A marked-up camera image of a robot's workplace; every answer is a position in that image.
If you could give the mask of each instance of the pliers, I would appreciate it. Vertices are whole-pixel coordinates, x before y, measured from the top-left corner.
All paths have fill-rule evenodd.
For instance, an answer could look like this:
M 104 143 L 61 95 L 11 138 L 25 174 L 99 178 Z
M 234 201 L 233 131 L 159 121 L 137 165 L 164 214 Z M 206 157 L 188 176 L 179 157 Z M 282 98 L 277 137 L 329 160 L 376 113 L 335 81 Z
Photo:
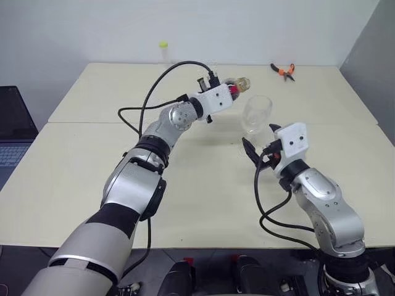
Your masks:
M 273 71 L 276 71 L 279 75 L 284 77 L 284 81 L 286 81 L 287 78 L 289 78 L 292 81 L 295 81 L 295 79 L 292 77 L 292 73 L 294 73 L 295 70 L 295 65 L 291 64 L 289 66 L 289 69 L 287 72 L 285 72 L 283 69 L 279 69 L 275 66 L 275 64 L 270 64 L 270 67 L 273 69 Z

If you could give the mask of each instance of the gray wall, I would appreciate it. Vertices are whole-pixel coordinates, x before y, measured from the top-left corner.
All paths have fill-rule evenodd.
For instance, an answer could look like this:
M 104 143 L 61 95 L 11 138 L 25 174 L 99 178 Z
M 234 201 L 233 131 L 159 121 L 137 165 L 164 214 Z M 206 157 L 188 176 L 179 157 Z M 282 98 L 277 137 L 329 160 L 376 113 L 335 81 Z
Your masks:
M 395 0 L 381 0 L 340 68 L 395 145 Z

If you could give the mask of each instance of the robotic arm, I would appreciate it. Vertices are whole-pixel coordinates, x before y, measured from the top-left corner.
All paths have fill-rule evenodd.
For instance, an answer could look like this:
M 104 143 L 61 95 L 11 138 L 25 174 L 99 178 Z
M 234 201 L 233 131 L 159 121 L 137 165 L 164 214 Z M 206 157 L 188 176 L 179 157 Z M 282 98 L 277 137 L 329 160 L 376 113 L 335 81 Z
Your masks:
M 270 127 L 275 140 L 263 149 L 267 161 L 261 167 L 272 167 L 281 186 L 292 188 L 299 206 L 308 214 L 325 254 L 325 284 L 330 295 L 379 295 L 375 276 L 363 256 L 362 220 L 343 199 L 339 185 L 304 162 L 309 148 L 306 125 Z M 257 165 L 255 148 L 245 139 L 243 144 Z
M 124 154 L 103 190 L 100 210 L 74 230 L 32 280 L 24 296 L 110 295 L 122 278 L 139 221 L 153 216 L 162 200 L 166 181 L 161 175 L 182 133 L 196 120 L 211 122 L 210 114 L 232 106 L 249 88 L 240 78 L 202 92 L 184 95 L 184 102 L 163 109 L 137 145 Z

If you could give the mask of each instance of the laptop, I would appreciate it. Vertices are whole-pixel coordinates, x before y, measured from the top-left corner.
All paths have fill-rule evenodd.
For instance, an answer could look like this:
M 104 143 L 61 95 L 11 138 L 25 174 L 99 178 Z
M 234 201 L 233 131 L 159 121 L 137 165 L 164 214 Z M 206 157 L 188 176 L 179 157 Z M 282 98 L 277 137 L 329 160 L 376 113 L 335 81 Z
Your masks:
M 0 190 L 38 131 L 16 86 L 0 86 Z

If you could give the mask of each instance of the table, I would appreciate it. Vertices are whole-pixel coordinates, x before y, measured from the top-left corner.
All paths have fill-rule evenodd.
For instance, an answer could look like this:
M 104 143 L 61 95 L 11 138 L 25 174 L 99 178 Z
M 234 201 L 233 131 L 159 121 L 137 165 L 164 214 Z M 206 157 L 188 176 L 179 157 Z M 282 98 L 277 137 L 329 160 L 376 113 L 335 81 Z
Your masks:
M 368 247 L 395 245 L 394 147 L 375 125 L 308 125 L 307 163 L 335 179 L 362 217 Z M 286 248 L 297 244 L 258 226 L 254 166 L 238 123 L 197 122 L 182 135 L 164 173 L 167 190 L 152 219 L 152 247 Z M 137 141 L 121 123 L 48 123 L 0 192 L 0 244 L 58 247 L 98 208 L 104 183 Z M 265 208 L 286 193 L 260 177 Z M 273 217 L 310 225 L 295 199 Z M 317 245 L 313 234 L 272 229 Z M 146 246 L 146 224 L 135 248 Z
M 295 83 L 284 83 L 269 66 L 215 65 L 219 78 L 245 76 L 251 89 L 231 109 L 213 116 L 221 123 L 240 121 L 247 98 L 263 94 L 274 102 L 270 120 L 280 125 L 303 121 L 316 124 L 377 124 L 373 115 L 335 67 L 296 66 Z M 141 106 L 163 65 L 89 64 L 54 111 L 49 122 L 120 123 L 117 111 Z M 195 65 L 182 66 L 168 74 L 152 95 L 152 105 L 199 90 L 196 80 L 207 72 Z M 147 120 L 159 111 L 146 112 Z M 139 112 L 125 112 L 138 122 Z

